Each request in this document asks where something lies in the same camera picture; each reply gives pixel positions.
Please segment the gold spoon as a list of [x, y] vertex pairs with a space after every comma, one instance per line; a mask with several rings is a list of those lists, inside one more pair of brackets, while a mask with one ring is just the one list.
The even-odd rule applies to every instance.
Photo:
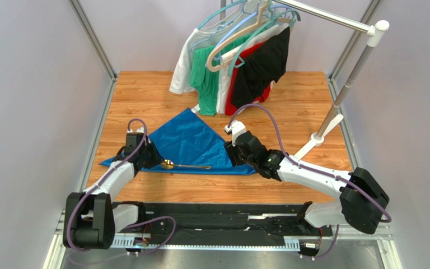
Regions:
[[194, 169], [211, 169], [211, 166], [204, 166], [204, 165], [183, 165], [183, 164], [175, 164], [171, 160], [164, 160], [161, 163], [162, 168], [164, 169], [174, 169], [174, 168], [194, 168]]

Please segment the blue cloth napkin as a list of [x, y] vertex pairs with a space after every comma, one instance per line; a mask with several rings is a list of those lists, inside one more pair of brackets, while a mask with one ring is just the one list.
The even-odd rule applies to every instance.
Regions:
[[224, 147], [225, 140], [190, 109], [170, 119], [147, 136], [164, 159], [177, 166], [164, 169], [158, 164], [143, 168], [151, 173], [252, 175], [246, 164], [233, 166]]

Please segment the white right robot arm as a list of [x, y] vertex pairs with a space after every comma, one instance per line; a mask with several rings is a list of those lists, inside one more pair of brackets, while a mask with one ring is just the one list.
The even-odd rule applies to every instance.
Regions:
[[225, 132], [232, 136], [224, 147], [233, 166], [246, 164], [264, 178], [304, 185], [333, 198], [331, 202], [304, 204], [298, 217], [311, 226], [348, 224], [362, 233], [374, 234], [380, 223], [389, 220], [389, 196], [368, 170], [333, 170], [281, 150], [268, 150], [237, 120], [226, 125]]

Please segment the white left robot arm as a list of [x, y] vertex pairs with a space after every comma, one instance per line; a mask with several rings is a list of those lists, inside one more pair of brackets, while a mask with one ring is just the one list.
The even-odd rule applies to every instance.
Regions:
[[135, 224], [141, 205], [138, 202], [114, 204], [114, 198], [139, 171], [163, 162], [155, 143], [141, 127], [128, 130], [125, 146], [96, 183], [66, 200], [63, 244], [74, 251], [109, 249], [115, 234]]

